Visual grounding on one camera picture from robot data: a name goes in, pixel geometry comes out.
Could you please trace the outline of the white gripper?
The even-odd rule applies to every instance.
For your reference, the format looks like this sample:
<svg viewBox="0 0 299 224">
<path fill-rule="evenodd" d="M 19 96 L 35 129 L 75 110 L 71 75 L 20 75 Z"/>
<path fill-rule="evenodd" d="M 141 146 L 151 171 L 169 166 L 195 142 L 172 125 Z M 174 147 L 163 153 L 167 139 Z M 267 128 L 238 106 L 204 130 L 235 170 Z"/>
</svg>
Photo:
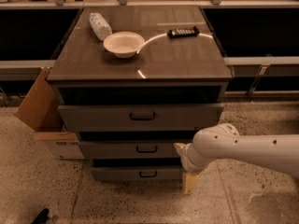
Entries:
<svg viewBox="0 0 299 224">
<path fill-rule="evenodd" d="M 184 194 L 192 194 L 199 182 L 199 173 L 208 167 L 214 159 L 207 158 L 199 154 L 192 143 L 175 143 L 174 148 L 180 155 L 181 164 L 184 170 L 182 175 L 182 191 Z"/>
</svg>

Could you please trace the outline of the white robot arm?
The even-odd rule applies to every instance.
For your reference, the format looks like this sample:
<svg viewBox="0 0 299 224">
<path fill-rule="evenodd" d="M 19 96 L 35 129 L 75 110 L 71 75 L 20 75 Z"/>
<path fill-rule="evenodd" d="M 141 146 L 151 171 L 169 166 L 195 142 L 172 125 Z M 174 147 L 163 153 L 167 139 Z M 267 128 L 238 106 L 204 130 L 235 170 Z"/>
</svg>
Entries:
<svg viewBox="0 0 299 224">
<path fill-rule="evenodd" d="M 217 159 L 243 161 L 299 177 L 299 135 L 240 135 L 229 123 L 198 131 L 189 144 L 175 143 L 183 167 L 183 193 L 192 194 L 199 174 Z"/>
</svg>

